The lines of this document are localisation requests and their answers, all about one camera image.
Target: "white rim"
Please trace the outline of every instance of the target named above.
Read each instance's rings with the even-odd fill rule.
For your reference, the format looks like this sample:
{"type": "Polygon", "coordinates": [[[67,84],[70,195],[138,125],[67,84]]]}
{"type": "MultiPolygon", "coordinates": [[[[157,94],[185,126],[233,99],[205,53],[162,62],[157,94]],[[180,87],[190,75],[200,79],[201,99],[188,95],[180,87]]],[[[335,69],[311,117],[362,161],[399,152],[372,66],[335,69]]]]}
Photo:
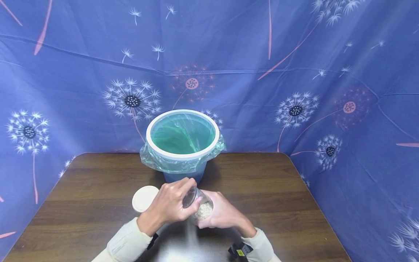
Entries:
{"type": "Polygon", "coordinates": [[[197,159],[197,158],[200,158],[200,157],[203,157],[203,156],[207,155],[209,152],[211,152],[215,148],[219,138],[220,138],[220,130],[218,129],[217,124],[215,123],[214,120],[212,120],[211,117],[209,117],[206,114],[203,114],[201,112],[198,112],[198,111],[195,111],[195,110],[189,110],[189,109],[172,110],[172,111],[168,111],[166,113],[163,113],[163,114],[157,116],[148,125],[147,133],[146,133],[147,143],[154,150],[154,152],[156,152],[156,154],[158,154],[159,156],[161,156],[163,158],[166,158],[166,159],[179,160],[179,161],[197,159]],[[151,140],[151,129],[153,128],[153,126],[167,116],[174,115],[174,114],[185,114],[185,113],[193,114],[193,115],[199,116],[200,118],[203,118],[203,119],[207,120],[215,130],[214,141],[204,150],[201,150],[199,152],[192,153],[192,154],[185,154],[185,155],[169,153],[169,152],[166,152],[166,151],[161,150],[160,148],[158,148],[155,145],[155,143],[151,140]]]}

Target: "sleeve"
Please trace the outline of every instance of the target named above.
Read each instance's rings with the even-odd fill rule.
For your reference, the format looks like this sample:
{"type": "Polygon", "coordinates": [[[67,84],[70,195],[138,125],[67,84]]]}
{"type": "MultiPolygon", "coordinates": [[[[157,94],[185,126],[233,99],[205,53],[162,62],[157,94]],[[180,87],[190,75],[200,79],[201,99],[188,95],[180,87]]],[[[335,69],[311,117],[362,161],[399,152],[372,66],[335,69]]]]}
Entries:
{"type": "Polygon", "coordinates": [[[137,218],[126,223],[92,262],[134,262],[146,250],[151,237],[141,232],[137,218]]]}
{"type": "Polygon", "coordinates": [[[253,251],[247,255],[249,262],[281,262],[275,255],[271,243],[265,233],[256,228],[256,235],[252,238],[241,238],[243,243],[253,248],[253,251]]]}

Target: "blue curtain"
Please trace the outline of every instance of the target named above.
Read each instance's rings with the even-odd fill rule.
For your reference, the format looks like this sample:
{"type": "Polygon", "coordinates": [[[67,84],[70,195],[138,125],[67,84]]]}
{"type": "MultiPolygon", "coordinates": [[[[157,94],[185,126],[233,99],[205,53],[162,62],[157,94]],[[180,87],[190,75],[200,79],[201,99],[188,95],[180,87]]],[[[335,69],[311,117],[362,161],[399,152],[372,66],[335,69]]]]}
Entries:
{"type": "Polygon", "coordinates": [[[0,4],[0,259],[75,156],[186,108],[289,155],[354,262],[419,260],[416,0],[0,4]]]}

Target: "blue trash can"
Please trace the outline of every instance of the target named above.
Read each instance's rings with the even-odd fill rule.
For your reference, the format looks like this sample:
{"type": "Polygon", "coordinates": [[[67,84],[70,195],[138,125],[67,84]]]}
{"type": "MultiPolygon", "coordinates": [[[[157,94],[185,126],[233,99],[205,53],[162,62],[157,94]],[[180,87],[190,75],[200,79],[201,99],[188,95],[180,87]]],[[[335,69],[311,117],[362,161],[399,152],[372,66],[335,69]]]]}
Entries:
{"type": "Polygon", "coordinates": [[[207,165],[206,157],[213,151],[215,157],[224,148],[214,120],[198,111],[179,109],[157,116],[148,125],[146,145],[140,154],[142,162],[162,171],[168,183],[184,177],[199,183],[207,165]]]}

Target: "dandelion print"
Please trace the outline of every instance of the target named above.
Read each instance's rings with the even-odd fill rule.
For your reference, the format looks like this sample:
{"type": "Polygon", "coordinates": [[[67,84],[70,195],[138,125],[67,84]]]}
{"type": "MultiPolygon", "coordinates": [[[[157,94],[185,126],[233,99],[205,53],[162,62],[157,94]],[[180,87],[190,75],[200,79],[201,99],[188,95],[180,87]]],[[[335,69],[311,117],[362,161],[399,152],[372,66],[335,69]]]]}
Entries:
{"type": "Polygon", "coordinates": [[[201,111],[201,113],[206,114],[207,116],[211,117],[212,120],[217,124],[218,128],[221,130],[223,129],[224,120],[222,120],[218,114],[211,112],[211,110],[207,109],[205,111],[201,111]]]}
{"type": "Polygon", "coordinates": [[[68,167],[70,166],[71,162],[73,162],[73,160],[74,160],[75,158],[76,158],[76,156],[73,156],[73,158],[71,158],[70,160],[67,160],[67,161],[64,163],[64,169],[63,169],[63,170],[61,170],[61,172],[58,174],[58,177],[59,177],[59,178],[61,178],[61,177],[64,175],[64,173],[67,171],[68,167]]]}
{"type": "Polygon", "coordinates": [[[303,180],[306,187],[310,187],[310,182],[305,178],[303,174],[300,174],[301,179],[303,180]]]}
{"type": "Polygon", "coordinates": [[[326,70],[324,70],[324,69],[320,69],[319,71],[318,71],[318,74],[315,76],[315,77],[313,77],[313,80],[316,78],[316,77],[318,77],[318,76],[326,76],[326,70]]]}
{"type": "Polygon", "coordinates": [[[345,50],[343,51],[343,53],[345,53],[345,52],[346,52],[346,50],[348,50],[348,48],[349,48],[349,47],[352,47],[353,45],[354,45],[354,43],[352,43],[352,42],[347,42],[347,43],[346,43],[346,45],[345,45],[345,46],[346,46],[346,48],[345,48],[345,50]]]}
{"type": "Polygon", "coordinates": [[[298,45],[289,53],[287,54],[281,61],[279,61],[276,65],[272,68],[267,70],[258,80],[261,80],[270,72],[272,72],[275,68],[281,65],[285,60],[287,60],[306,40],[307,38],[313,33],[314,29],[322,23],[323,20],[326,20],[326,26],[332,27],[338,21],[341,20],[342,14],[348,15],[350,12],[354,11],[359,7],[360,1],[355,0],[314,0],[312,3],[313,11],[312,13],[317,13],[316,23],[313,28],[307,33],[307,35],[303,38],[302,41],[298,43],[298,45]]]}
{"type": "Polygon", "coordinates": [[[130,117],[135,129],[143,142],[137,122],[150,121],[157,113],[162,111],[160,104],[160,91],[153,88],[150,82],[141,81],[137,87],[137,81],[131,78],[124,82],[113,80],[108,90],[103,92],[103,98],[107,106],[113,110],[117,117],[130,117]]]}
{"type": "Polygon", "coordinates": [[[137,17],[141,17],[141,12],[138,12],[134,7],[129,11],[134,16],[135,26],[137,26],[137,17]]]}
{"type": "Polygon", "coordinates": [[[42,27],[41,34],[39,35],[39,38],[36,41],[34,55],[37,55],[39,53],[39,51],[42,48],[42,45],[44,44],[45,36],[47,34],[47,27],[48,27],[49,16],[51,14],[51,8],[52,8],[52,0],[49,0],[48,1],[47,15],[45,16],[45,21],[44,21],[44,26],[42,27]]]}
{"type": "Polygon", "coordinates": [[[419,143],[397,143],[399,146],[406,146],[410,148],[419,148],[419,143]]]}
{"type": "Polygon", "coordinates": [[[327,135],[317,141],[317,150],[295,152],[291,156],[301,153],[314,153],[317,157],[317,162],[323,167],[323,170],[330,170],[337,162],[336,156],[340,152],[341,146],[341,139],[334,135],[327,135]]]}
{"type": "Polygon", "coordinates": [[[380,40],[378,41],[378,44],[376,44],[375,46],[371,47],[371,50],[376,48],[376,47],[383,47],[384,46],[385,41],[384,40],[380,40]]]}
{"type": "Polygon", "coordinates": [[[121,50],[121,52],[124,54],[124,57],[122,58],[122,64],[124,63],[124,60],[125,60],[126,57],[132,58],[134,56],[133,54],[131,54],[131,51],[129,49],[126,49],[126,48],[121,50]]]}
{"type": "Polygon", "coordinates": [[[44,119],[40,113],[28,114],[27,111],[21,110],[13,112],[9,124],[6,125],[9,138],[12,142],[17,143],[15,147],[19,154],[26,152],[32,153],[32,177],[34,181],[35,204],[38,204],[38,189],[36,187],[35,177],[35,156],[41,151],[48,149],[49,141],[48,128],[49,121],[44,119]]]}
{"type": "Polygon", "coordinates": [[[16,232],[10,232],[10,233],[5,233],[5,234],[0,234],[0,239],[5,238],[7,236],[11,236],[13,234],[15,234],[16,232]]]}
{"type": "Polygon", "coordinates": [[[352,70],[352,68],[350,66],[343,67],[341,69],[342,74],[339,77],[343,76],[344,73],[350,72],[351,70],[352,70]]]}
{"type": "Polygon", "coordinates": [[[278,139],[277,152],[279,152],[279,143],[285,128],[300,127],[301,123],[310,119],[318,105],[318,96],[313,96],[310,92],[305,92],[304,94],[299,92],[293,93],[291,97],[279,104],[275,123],[282,124],[282,131],[278,139]]]}
{"type": "Polygon", "coordinates": [[[157,61],[158,61],[160,58],[160,53],[164,52],[164,48],[159,44],[156,45],[155,47],[154,46],[151,46],[151,47],[153,48],[153,52],[157,52],[157,61]]]}
{"type": "Polygon", "coordinates": [[[410,262],[419,259],[419,221],[409,219],[407,223],[401,223],[397,232],[389,236],[390,245],[399,253],[406,253],[410,262]]]}
{"type": "Polygon", "coordinates": [[[181,99],[190,103],[203,100],[214,88],[215,76],[203,66],[197,64],[181,66],[173,73],[172,89],[179,93],[179,97],[172,109],[181,99]]]}
{"type": "Polygon", "coordinates": [[[271,16],[271,0],[268,0],[268,13],[269,13],[269,42],[268,42],[268,60],[271,59],[272,49],[272,16],[271,16]]]}
{"type": "Polygon", "coordinates": [[[332,115],[335,117],[335,124],[343,129],[349,129],[355,126],[365,118],[374,102],[374,97],[367,89],[351,88],[343,92],[339,99],[334,101],[334,110],[306,127],[295,139],[295,142],[315,123],[332,115]]]}
{"type": "Polygon", "coordinates": [[[175,8],[174,8],[173,5],[168,5],[167,9],[169,10],[169,13],[167,13],[166,20],[167,20],[167,18],[169,17],[170,14],[175,15],[177,13],[177,11],[175,11],[175,8]]]}
{"type": "Polygon", "coordinates": [[[6,11],[13,17],[13,19],[20,25],[23,26],[22,23],[19,21],[19,19],[13,14],[12,11],[7,7],[7,5],[3,2],[3,0],[0,0],[0,4],[6,9],[6,11]]]}

